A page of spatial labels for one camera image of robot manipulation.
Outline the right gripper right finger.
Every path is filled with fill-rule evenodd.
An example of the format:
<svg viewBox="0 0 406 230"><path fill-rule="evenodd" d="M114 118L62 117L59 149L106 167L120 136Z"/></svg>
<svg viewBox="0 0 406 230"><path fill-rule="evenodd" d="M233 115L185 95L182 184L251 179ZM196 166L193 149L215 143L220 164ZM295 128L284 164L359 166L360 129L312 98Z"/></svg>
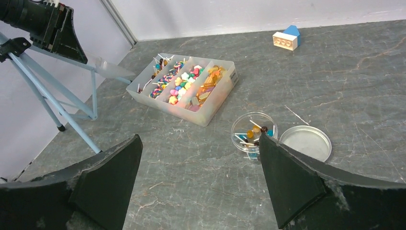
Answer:
<svg viewBox="0 0 406 230"><path fill-rule="evenodd" d="M405 229L405 184L333 167L265 134L259 152L279 229Z"/></svg>

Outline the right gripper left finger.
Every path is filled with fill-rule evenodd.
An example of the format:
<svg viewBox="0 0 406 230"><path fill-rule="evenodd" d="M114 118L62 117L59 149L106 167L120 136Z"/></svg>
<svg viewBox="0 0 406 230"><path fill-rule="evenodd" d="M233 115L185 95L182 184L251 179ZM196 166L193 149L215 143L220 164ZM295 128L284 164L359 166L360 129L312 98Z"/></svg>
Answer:
<svg viewBox="0 0 406 230"><path fill-rule="evenodd" d="M64 169L0 186L3 230L67 230L75 212L123 228L143 144L139 135Z"/></svg>

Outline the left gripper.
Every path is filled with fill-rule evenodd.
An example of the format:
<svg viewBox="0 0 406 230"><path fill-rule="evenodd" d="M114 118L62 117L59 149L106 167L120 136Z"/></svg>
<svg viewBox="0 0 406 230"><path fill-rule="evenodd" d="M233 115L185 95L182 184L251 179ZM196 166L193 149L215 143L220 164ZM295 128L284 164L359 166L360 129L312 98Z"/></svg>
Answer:
<svg viewBox="0 0 406 230"><path fill-rule="evenodd" d="M41 49L88 62L74 30L73 9L57 0L2 0L0 20L28 32L33 44Z"/></svg>

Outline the clear plastic scoop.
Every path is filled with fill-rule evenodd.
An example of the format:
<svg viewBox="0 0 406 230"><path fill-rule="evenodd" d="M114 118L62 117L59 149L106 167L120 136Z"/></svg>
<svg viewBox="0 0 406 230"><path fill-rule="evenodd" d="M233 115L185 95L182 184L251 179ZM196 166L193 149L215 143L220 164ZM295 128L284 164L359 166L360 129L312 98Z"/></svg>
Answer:
<svg viewBox="0 0 406 230"><path fill-rule="evenodd" d="M104 78L116 79L118 77L126 78L135 76L132 71L108 62L102 57L96 56L87 51L85 51L85 55L88 59L88 65L93 66L95 68L95 72Z"/></svg>

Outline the round jar lid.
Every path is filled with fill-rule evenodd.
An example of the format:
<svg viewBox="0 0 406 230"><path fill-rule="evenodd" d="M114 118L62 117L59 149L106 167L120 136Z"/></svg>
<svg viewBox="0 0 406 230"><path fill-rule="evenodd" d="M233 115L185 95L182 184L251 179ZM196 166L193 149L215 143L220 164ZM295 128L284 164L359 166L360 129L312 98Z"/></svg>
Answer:
<svg viewBox="0 0 406 230"><path fill-rule="evenodd" d="M332 152L329 137L312 126L294 126L281 135L279 141L286 146L321 162L327 161Z"/></svg>

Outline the clear round plastic jar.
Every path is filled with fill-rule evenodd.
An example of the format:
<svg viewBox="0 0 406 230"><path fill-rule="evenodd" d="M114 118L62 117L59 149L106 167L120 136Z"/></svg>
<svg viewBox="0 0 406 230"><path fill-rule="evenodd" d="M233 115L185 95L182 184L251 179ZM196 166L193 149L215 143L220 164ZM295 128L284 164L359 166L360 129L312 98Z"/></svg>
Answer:
<svg viewBox="0 0 406 230"><path fill-rule="evenodd" d="M231 141L244 158L260 161L259 139L262 134L278 139L276 122L263 112L249 112L240 116L231 127Z"/></svg>

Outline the light blue tripod stand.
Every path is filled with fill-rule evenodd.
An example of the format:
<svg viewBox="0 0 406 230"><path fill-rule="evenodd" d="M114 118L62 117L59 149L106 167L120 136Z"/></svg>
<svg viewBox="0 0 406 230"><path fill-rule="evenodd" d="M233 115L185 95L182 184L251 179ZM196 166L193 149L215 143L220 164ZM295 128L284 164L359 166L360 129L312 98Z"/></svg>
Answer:
<svg viewBox="0 0 406 230"><path fill-rule="evenodd" d="M72 91L59 82L47 70L45 70L39 63L32 59L26 50L32 50L49 57L61 60L63 62L75 65L79 68L90 72L91 85L92 85L92 106L88 107L81 99L79 99ZM59 131L63 132L65 127L61 124L56 114L50 108L52 104L58 112L68 121L73 129L82 137L82 139L90 146L95 153L100 153L101 150L84 132L79 124L74 120L77 115L70 114L64 108L66 105L77 108L85 114L80 115L80 119L95 120L98 117L97 106L97 87L95 68L88 64L83 64L78 61L73 61L66 57L50 53L35 46L32 46L24 37L9 39L4 34L0 35L0 53L4 59L9 59L14 67L20 72L20 75L27 82L35 96L42 103L45 110L53 119ZM130 84L132 81L129 77L118 77L115 80Z"/></svg>

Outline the clear compartment candy box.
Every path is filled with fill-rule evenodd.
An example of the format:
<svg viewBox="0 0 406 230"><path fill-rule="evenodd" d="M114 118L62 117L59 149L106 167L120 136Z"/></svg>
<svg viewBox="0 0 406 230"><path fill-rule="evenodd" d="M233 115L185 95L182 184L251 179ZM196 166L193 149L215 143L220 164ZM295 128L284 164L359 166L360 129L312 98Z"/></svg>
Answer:
<svg viewBox="0 0 406 230"><path fill-rule="evenodd" d="M205 127L237 82L232 61L159 53L126 90L141 104Z"/></svg>

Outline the toy block house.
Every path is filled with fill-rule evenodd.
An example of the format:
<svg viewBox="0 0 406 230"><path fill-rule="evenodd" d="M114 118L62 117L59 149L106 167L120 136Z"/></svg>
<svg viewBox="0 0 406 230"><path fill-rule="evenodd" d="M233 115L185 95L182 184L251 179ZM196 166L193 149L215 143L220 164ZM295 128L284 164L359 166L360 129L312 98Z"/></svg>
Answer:
<svg viewBox="0 0 406 230"><path fill-rule="evenodd" d="M273 45L294 51L301 44L301 35L295 25L290 25L283 32L276 32L272 36Z"/></svg>

